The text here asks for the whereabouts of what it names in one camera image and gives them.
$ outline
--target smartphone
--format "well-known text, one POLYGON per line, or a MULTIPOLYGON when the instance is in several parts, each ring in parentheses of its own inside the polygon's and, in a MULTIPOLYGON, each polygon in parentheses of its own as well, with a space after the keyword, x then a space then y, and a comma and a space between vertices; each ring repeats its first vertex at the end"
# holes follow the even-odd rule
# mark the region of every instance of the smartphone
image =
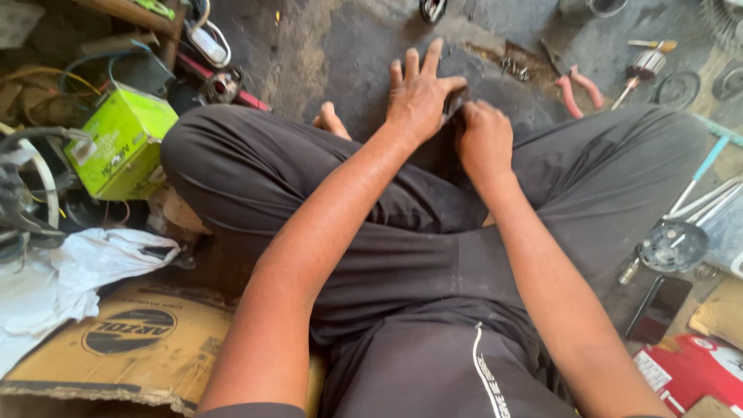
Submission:
POLYGON ((647 344, 661 342, 693 286, 691 282, 674 277, 655 279, 626 337, 647 344))

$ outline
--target pliers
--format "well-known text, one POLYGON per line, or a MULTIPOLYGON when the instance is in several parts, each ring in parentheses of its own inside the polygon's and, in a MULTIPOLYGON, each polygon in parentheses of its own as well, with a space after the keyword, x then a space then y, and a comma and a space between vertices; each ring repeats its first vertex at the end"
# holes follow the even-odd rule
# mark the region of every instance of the pliers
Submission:
POLYGON ((594 102, 594 108, 601 109, 604 105, 604 100, 603 97, 601 97, 601 91, 596 87, 594 82, 578 72, 577 64, 572 66, 565 64, 562 55, 552 48, 544 39, 542 39, 542 46, 545 48, 545 51, 547 51, 547 56, 550 58, 550 62, 552 62, 552 67, 560 75, 560 78, 557 79, 555 84, 562 87, 562 98, 565 100, 565 106, 568 108, 568 112, 570 112, 570 114, 576 119, 583 117, 583 112, 580 111, 578 105, 575 103, 573 87, 570 80, 578 83, 588 92, 588 96, 590 96, 591 100, 594 102))

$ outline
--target red box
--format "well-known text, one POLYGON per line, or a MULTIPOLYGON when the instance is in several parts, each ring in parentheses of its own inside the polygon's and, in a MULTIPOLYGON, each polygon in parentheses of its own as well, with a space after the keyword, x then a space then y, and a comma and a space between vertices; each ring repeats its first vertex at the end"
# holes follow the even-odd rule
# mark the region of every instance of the red box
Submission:
POLYGON ((743 418, 743 353, 693 334, 673 337, 678 345, 645 346, 635 363, 650 387, 678 417, 711 395, 743 418))

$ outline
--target black sweatpants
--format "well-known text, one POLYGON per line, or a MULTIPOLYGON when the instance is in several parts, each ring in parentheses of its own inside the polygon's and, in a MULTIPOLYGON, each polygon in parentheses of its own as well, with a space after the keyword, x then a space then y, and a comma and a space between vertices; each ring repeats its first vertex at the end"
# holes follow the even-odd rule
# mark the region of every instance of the black sweatpants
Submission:
MULTIPOLYGON (((706 135, 689 115, 634 106, 515 138, 513 170, 539 218, 595 284, 678 197, 704 157, 706 135)), ((359 147, 266 112, 214 105, 185 114, 161 158, 168 180, 223 246, 255 261, 359 147)), ((330 344, 397 309, 442 298, 523 307, 497 228, 480 228, 486 215, 477 196, 403 166, 320 292, 313 337, 330 344)))

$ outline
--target man's right hand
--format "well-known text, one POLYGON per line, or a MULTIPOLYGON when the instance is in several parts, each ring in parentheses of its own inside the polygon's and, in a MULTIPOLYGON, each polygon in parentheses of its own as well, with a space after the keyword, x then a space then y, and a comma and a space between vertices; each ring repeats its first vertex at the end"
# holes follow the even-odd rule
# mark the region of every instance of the man's right hand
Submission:
POLYGON ((457 151, 475 187, 483 181, 494 181, 502 174, 513 175, 513 131, 508 117, 484 100, 465 103, 462 112, 467 130, 457 151))

